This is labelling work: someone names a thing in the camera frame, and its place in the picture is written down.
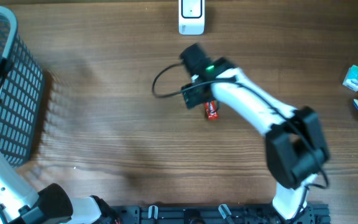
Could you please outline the teal white small box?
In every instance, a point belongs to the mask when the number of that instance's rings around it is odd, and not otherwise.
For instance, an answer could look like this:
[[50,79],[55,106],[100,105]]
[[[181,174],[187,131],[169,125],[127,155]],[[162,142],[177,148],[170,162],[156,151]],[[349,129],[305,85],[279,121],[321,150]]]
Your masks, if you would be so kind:
[[352,65],[344,78],[343,86],[349,88],[352,91],[358,91],[358,66]]

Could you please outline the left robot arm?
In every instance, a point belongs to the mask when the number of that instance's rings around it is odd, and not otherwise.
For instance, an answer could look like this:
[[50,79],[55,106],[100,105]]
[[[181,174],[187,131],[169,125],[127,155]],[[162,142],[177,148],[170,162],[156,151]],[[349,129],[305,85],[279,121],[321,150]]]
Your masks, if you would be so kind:
[[[8,74],[17,68],[10,50],[0,55],[0,144],[19,149],[30,146],[28,137],[36,120],[35,102],[28,89],[9,84]],[[70,198],[58,185],[36,192],[11,167],[0,152],[0,218],[4,223],[122,223],[122,218],[104,200],[92,195]]]

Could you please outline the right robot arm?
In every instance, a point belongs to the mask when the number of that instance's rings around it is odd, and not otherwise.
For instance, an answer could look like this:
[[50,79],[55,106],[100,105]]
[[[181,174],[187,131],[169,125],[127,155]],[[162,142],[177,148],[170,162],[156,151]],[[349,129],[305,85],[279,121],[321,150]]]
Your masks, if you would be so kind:
[[264,138],[267,167],[277,181],[272,206],[283,221],[295,223],[331,157],[318,114],[310,107],[297,109],[279,101],[235,63],[224,57],[211,60],[199,44],[186,48],[179,58],[192,79],[182,88],[188,108],[219,101]]

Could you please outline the red coffee stick sachet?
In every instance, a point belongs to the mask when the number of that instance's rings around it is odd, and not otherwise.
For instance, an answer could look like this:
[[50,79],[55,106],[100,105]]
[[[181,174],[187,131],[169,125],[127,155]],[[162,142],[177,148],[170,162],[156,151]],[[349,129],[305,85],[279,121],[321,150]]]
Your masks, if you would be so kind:
[[208,120],[216,120],[219,118],[217,112],[217,106],[215,105],[214,101],[210,101],[204,104],[205,108],[205,115]]

